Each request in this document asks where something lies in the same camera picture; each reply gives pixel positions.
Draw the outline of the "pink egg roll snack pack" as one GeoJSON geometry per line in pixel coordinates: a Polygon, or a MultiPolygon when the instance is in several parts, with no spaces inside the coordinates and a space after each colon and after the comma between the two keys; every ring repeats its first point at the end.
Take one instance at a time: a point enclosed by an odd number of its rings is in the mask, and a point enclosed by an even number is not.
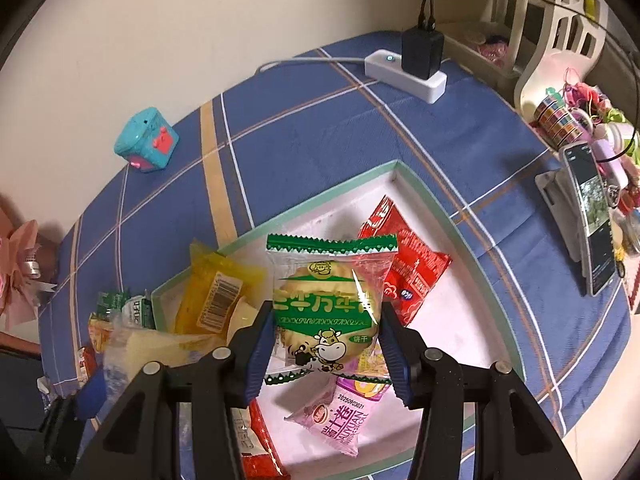
{"type": "Polygon", "coordinates": [[[335,451],[356,457],[360,432],[390,388],[380,343],[335,375],[311,401],[285,420],[305,428],[335,451]]]}

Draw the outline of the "large red patterned pack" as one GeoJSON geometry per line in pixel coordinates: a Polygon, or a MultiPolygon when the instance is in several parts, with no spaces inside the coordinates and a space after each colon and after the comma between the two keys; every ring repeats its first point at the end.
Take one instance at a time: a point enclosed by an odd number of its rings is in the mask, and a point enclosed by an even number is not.
{"type": "Polygon", "coordinates": [[[251,400],[247,408],[232,408],[231,415],[245,478],[291,478],[280,461],[257,400],[251,400]]]}

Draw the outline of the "blue white tissue pack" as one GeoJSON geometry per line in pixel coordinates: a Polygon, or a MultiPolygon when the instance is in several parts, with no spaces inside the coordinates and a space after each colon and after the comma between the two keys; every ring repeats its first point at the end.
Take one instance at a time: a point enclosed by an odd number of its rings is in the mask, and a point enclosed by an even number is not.
{"type": "Polygon", "coordinates": [[[55,400],[56,393],[47,376],[39,377],[36,380],[36,386],[42,400],[43,408],[45,411],[47,411],[50,408],[52,402],[55,400]]]}

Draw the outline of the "white green cracker pack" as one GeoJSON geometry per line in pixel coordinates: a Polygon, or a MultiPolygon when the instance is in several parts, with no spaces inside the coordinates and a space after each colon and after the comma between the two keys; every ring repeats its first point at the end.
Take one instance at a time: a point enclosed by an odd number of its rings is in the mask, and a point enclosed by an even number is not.
{"type": "Polygon", "coordinates": [[[120,319],[125,326],[155,330],[151,300],[144,295],[127,299],[120,309],[120,319]]]}

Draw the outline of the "white power strip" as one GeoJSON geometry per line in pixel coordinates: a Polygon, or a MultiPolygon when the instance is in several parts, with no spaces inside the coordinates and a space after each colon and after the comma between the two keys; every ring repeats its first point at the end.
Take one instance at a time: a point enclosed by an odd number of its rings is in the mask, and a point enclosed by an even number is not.
{"type": "Polygon", "coordinates": [[[435,103],[446,91],[447,75],[438,70],[428,79],[406,73],[401,68],[400,54],[389,50],[376,50],[364,59],[364,73],[416,98],[435,103]]]}

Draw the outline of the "clear round bun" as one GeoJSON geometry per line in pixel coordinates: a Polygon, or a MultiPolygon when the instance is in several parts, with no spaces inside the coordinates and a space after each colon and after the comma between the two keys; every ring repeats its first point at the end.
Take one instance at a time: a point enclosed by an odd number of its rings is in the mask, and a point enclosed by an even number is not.
{"type": "Polygon", "coordinates": [[[111,316],[113,330],[103,353],[107,400],[115,402],[146,363],[179,367],[191,364],[206,352],[224,346],[228,326],[219,334],[178,335],[151,330],[126,321],[120,313],[111,316]]]}

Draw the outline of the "teal toy house box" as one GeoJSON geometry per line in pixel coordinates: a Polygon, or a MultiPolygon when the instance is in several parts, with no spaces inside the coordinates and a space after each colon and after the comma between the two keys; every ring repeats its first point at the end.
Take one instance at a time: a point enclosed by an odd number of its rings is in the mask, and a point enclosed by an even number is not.
{"type": "Polygon", "coordinates": [[[156,107],[134,114],[114,143],[114,153],[140,172],[165,169],[179,143],[178,133],[156,107]]]}

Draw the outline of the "colourful clutter pile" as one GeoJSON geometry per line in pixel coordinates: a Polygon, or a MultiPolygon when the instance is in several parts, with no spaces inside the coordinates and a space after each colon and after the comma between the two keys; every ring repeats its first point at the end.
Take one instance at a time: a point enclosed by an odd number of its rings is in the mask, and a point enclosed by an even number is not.
{"type": "MultiPolygon", "coordinates": [[[[624,211],[639,205],[639,133],[598,87],[568,70],[560,90],[546,90],[534,110],[532,126],[555,155],[568,144],[588,143],[604,183],[615,188],[613,205],[624,211]]],[[[570,258],[578,262],[580,221],[568,175],[562,169],[552,170],[537,176],[536,185],[570,258]]]]}

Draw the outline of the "yellow transparent snack pack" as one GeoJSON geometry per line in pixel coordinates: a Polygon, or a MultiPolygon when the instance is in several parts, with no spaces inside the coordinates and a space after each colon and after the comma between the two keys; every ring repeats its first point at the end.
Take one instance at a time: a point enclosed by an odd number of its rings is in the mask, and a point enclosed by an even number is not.
{"type": "Polygon", "coordinates": [[[266,270],[238,263],[197,240],[190,244],[190,258],[191,272],[175,318],[174,333],[224,338],[236,304],[256,292],[266,270]]]}

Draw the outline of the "blue plaid tablecloth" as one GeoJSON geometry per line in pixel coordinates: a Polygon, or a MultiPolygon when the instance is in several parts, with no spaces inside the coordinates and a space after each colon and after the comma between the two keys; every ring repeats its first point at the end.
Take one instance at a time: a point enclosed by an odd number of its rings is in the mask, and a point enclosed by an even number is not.
{"type": "Polygon", "coordinates": [[[622,355],[628,301],[613,283],[584,292],[580,269],[535,184],[556,162],[498,94],[456,63],[434,104],[338,59],[397,50],[371,32],[314,51],[215,96],[176,125],[164,170],[125,168],[58,251],[60,288],[42,309],[43,369],[57,393],[78,385],[76,352],[100,292],[143,292],[189,261],[191,240],[221,248],[217,209],[235,235],[386,162],[428,187],[480,262],[521,350],[528,386],[556,428],[573,428],[622,355]]]}

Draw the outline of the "pink flower bouquet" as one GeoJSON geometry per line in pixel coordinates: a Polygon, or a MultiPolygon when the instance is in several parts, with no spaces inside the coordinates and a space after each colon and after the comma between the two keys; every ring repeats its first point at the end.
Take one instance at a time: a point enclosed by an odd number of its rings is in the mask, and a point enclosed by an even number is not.
{"type": "Polygon", "coordinates": [[[55,271],[55,248],[29,220],[12,226],[1,217],[1,319],[4,330],[32,322],[40,307],[39,282],[50,282],[55,271]]]}

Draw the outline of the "yellow egg roll snack pack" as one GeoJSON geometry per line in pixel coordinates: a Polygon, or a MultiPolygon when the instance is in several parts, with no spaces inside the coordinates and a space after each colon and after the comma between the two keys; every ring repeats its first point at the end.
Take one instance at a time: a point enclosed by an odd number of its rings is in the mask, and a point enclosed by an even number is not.
{"type": "Polygon", "coordinates": [[[113,323],[106,315],[96,312],[90,314],[88,319],[88,334],[94,352],[104,352],[113,330],[113,323]]]}

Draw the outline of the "small red candy packet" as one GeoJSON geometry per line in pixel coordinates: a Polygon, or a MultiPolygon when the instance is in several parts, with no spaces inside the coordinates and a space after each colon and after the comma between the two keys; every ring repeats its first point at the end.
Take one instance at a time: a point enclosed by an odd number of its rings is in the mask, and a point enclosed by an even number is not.
{"type": "Polygon", "coordinates": [[[98,364],[96,364],[96,352],[94,352],[91,344],[86,344],[78,349],[76,352],[76,364],[78,384],[83,386],[94,375],[98,368],[98,364]]]}

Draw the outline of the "small red snack packet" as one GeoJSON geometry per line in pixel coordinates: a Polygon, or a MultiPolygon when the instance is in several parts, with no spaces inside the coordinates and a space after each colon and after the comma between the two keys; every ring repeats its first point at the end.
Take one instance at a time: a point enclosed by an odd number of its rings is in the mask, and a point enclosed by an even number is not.
{"type": "Polygon", "coordinates": [[[434,252],[409,228],[395,203],[384,196],[358,237],[383,235],[397,237],[398,251],[388,271],[383,296],[394,306],[399,321],[408,326],[424,304],[428,293],[436,286],[451,264],[450,255],[434,252]]]}

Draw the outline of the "green milk biscuit pack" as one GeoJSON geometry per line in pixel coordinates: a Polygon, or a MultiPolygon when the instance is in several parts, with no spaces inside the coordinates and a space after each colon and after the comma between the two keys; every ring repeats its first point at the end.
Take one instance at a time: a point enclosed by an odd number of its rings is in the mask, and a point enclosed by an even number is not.
{"type": "Polygon", "coordinates": [[[394,234],[359,240],[270,234],[272,308],[277,326],[270,386],[312,372],[350,377],[378,338],[383,288],[398,252],[394,234]]]}

